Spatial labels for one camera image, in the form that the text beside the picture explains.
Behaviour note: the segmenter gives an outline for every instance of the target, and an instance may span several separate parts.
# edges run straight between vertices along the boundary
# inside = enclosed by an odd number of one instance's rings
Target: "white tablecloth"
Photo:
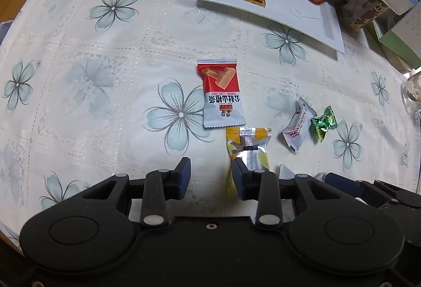
[[[29,217],[110,175],[142,178],[183,156],[192,177],[171,214],[253,215],[254,202],[227,193],[225,129],[172,126],[190,102],[203,107],[201,93],[190,95],[202,85],[197,58],[237,59],[247,125],[273,130],[272,171],[285,164],[415,191],[420,128],[403,107],[405,78],[343,38],[345,55],[196,0],[28,0],[0,47],[0,230],[16,237]],[[339,127],[294,154],[281,132],[299,96],[319,114],[331,105]]]

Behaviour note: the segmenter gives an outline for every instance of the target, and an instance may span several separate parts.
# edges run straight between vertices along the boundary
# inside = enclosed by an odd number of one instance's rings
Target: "candy wrapper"
[[[236,60],[197,60],[203,78],[205,128],[245,123],[239,95]]]
[[[270,128],[232,126],[227,128],[226,135],[232,160],[240,157],[251,171],[269,169],[266,146],[272,135]]]
[[[281,166],[279,167],[279,179],[291,180],[294,179],[294,177],[295,173],[284,164],[281,164]]]
[[[298,151],[309,132],[311,119],[317,116],[317,113],[302,98],[297,100],[296,106],[297,111],[292,117],[291,122],[282,131],[285,141],[295,152]]]
[[[332,107],[329,105],[320,117],[313,117],[312,124],[316,129],[317,137],[320,142],[323,141],[325,139],[326,132],[330,128],[336,129],[338,127]]]

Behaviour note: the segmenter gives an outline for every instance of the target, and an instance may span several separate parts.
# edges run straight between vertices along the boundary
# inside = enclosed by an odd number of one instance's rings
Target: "yellow snack packet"
[[[231,160],[240,157],[250,171],[254,171],[255,169],[269,169],[266,146],[271,135],[271,128],[227,127],[227,149]],[[234,182],[231,174],[229,190],[233,186]]]

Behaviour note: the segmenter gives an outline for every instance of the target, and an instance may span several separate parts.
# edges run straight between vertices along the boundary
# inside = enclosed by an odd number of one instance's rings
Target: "green candy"
[[[336,123],[335,115],[333,114],[332,107],[329,105],[322,116],[320,117],[313,117],[312,124],[316,129],[316,133],[320,142],[325,139],[326,132],[332,128],[336,129],[338,127],[338,123]]]

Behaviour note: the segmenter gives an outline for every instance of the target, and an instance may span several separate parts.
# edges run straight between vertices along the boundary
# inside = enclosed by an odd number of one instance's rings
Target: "green box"
[[[382,44],[411,67],[415,69],[421,67],[421,2],[405,16],[392,16],[388,12],[373,20],[373,25]]]

